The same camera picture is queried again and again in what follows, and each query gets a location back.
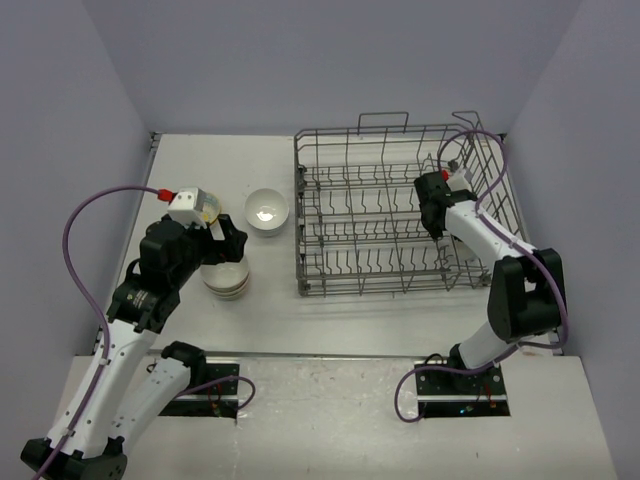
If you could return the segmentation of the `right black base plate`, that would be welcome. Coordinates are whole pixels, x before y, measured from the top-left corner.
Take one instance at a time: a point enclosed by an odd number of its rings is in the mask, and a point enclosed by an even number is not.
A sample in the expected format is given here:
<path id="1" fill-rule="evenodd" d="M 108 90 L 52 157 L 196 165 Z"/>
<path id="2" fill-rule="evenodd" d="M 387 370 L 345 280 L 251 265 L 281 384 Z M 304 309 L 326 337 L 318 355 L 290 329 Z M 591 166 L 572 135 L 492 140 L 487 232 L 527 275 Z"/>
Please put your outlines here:
<path id="1" fill-rule="evenodd" d="M 428 371 L 414 378 L 418 414 L 423 419 L 511 415 L 500 367 L 474 376 Z"/>

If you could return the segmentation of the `beige bowl colourful leaves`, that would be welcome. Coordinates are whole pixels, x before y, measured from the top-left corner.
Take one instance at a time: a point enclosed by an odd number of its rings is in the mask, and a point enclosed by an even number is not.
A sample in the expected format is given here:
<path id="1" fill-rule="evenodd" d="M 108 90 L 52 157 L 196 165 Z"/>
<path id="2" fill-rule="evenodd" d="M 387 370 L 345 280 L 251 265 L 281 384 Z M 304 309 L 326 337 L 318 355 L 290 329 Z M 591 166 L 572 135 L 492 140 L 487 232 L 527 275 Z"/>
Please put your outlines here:
<path id="1" fill-rule="evenodd" d="M 246 292 L 245 291 L 235 291 L 235 292 L 216 292 L 216 291 L 211 291 L 211 294 L 213 295 L 213 297 L 215 299 L 221 300 L 221 301 L 234 301 L 237 299 L 242 298 Z"/>

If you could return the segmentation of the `beige bowl orange flower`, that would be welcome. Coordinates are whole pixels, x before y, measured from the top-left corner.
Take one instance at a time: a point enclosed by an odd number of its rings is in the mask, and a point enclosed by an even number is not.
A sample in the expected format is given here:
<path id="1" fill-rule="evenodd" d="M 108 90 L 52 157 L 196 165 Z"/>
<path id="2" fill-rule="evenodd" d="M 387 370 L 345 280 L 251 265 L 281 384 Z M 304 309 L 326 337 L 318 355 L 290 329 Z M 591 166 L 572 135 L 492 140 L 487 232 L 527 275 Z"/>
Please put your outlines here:
<path id="1" fill-rule="evenodd" d="M 204 284 L 218 289 L 233 289 L 244 283 L 249 275 L 249 263 L 243 258 L 239 263 L 202 265 L 199 269 Z"/>

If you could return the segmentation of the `white bowl front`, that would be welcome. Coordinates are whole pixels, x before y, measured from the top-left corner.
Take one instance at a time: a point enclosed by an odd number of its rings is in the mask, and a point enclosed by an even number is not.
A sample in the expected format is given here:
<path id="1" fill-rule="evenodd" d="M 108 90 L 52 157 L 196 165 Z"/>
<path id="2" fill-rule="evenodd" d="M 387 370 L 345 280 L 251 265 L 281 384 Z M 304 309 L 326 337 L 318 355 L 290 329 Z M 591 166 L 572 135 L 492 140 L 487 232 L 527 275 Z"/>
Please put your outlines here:
<path id="1" fill-rule="evenodd" d="M 461 263 L 478 263 L 479 257 L 464 242 L 456 242 L 456 251 Z"/>

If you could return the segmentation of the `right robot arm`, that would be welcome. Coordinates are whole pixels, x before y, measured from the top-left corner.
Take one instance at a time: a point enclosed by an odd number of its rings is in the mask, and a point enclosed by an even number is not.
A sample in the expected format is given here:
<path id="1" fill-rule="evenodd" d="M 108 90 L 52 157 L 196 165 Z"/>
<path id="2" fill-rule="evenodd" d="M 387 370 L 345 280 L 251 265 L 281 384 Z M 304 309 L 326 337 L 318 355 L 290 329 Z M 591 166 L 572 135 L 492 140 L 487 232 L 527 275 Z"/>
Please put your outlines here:
<path id="1" fill-rule="evenodd" d="M 414 180 L 422 226 L 434 239 L 445 233 L 462 241 L 491 269 L 487 320 L 450 350 L 446 380 L 467 393 L 482 371 L 510 356 L 520 345 L 559 328 L 567 335 L 568 311 L 560 255 L 526 243 L 486 213 L 469 190 L 452 190 L 440 172 Z"/>

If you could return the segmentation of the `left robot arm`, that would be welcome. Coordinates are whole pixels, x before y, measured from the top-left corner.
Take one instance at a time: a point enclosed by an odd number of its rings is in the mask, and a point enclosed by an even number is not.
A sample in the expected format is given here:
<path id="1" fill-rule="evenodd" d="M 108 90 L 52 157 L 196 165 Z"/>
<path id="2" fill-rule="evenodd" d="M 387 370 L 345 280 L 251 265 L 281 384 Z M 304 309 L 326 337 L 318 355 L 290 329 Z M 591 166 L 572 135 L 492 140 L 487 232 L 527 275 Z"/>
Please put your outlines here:
<path id="1" fill-rule="evenodd" d="M 220 240 L 207 227 L 186 227 L 169 216 L 147 228 L 138 258 L 113 293 L 107 332 L 79 389 L 49 433 L 23 447 L 20 459 L 37 477 L 122 478 L 132 447 L 166 405 L 206 385 L 203 350 L 175 341 L 135 392 L 125 394 L 191 276 L 201 266 L 243 259 L 246 233 L 227 214 L 217 224 Z"/>

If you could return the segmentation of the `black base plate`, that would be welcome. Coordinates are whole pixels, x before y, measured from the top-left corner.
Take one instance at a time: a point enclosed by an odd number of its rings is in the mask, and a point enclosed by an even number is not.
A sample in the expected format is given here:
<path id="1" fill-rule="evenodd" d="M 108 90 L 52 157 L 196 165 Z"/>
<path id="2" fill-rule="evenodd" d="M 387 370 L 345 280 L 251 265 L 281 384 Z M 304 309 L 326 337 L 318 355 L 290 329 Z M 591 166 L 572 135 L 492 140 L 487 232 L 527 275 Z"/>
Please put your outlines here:
<path id="1" fill-rule="evenodd" d="M 211 382 L 227 376 L 238 376 L 238 363 L 208 363 L 204 382 Z M 221 382 L 209 386 L 192 395 L 177 398 L 167 404 L 160 417 L 237 419 L 239 381 Z"/>
<path id="2" fill-rule="evenodd" d="M 414 378 L 418 414 L 423 419 L 511 415 L 500 367 L 474 376 L 428 371 Z"/>

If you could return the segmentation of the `yellow checked bowl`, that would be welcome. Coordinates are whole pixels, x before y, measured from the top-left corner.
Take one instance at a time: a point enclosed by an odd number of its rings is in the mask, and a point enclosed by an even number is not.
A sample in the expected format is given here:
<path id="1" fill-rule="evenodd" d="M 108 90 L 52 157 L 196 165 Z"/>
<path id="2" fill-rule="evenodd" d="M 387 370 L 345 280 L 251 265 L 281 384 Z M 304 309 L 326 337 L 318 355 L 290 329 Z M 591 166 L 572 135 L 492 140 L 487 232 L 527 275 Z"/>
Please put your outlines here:
<path id="1" fill-rule="evenodd" d="M 199 205 L 203 222 L 206 225 L 215 223 L 221 213 L 219 199 L 209 192 L 201 191 Z"/>

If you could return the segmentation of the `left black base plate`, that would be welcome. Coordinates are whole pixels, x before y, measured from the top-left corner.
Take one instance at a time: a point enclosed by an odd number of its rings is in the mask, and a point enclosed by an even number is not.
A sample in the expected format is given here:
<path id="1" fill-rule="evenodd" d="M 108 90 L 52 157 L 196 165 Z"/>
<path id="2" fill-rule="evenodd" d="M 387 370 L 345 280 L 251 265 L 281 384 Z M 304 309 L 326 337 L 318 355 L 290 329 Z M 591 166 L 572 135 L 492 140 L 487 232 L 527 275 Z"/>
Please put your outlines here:
<path id="1" fill-rule="evenodd" d="M 211 382 L 227 376 L 238 376 L 238 363 L 208 363 L 204 382 Z M 209 386 L 192 395 L 177 398 L 167 404 L 160 417 L 237 419 L 239 381 L 221 382 Z"/>

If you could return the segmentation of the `white bowl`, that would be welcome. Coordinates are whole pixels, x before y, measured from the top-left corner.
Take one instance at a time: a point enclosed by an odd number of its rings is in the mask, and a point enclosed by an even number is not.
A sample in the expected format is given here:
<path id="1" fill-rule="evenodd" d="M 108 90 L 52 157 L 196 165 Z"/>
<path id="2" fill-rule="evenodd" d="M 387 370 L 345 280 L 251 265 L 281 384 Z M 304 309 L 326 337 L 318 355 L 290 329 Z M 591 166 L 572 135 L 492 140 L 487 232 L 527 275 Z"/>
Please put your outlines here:
<path id="1" fill-rule="evenodd" d="M 287 222 L 278 225 L 249 224 L 251 232 L 260 238 L 270 238 L 280 235 L 286 227 Z"/>
<path id="2" fill-rule="evenodd" d="M 253 191 L 244 204 L 248 224 L 278 225 L 287 222 L 290 213 L 284 196 L 269 188 Z"/>
<path id="3" fill-rule="evenodd" d="M 479 257 L 464 242 L 456 242 L 456 251 L 461 263 L 478 263 Z"/>

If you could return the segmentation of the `beige bowl small flowers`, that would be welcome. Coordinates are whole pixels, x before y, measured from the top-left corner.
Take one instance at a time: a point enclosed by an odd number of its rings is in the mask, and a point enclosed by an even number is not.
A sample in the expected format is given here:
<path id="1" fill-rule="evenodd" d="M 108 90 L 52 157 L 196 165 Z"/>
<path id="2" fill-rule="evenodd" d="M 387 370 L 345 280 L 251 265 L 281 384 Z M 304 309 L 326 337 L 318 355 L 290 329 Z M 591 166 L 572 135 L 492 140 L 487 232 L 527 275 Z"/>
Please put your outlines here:
<path id="1" fill-rule="evenodd" d="M 211 291 L 216 291 L 216 292 L 235 292 L 235 291 L 246 291 L 249 287 L 249 283 L 245 282 L 241 285 L 237 285 L 235 288 L 233 289 L 218 289 L 218 288 L 214 288 L 213 286 L 206 284 L 206 288 L 211 292 Z"/>

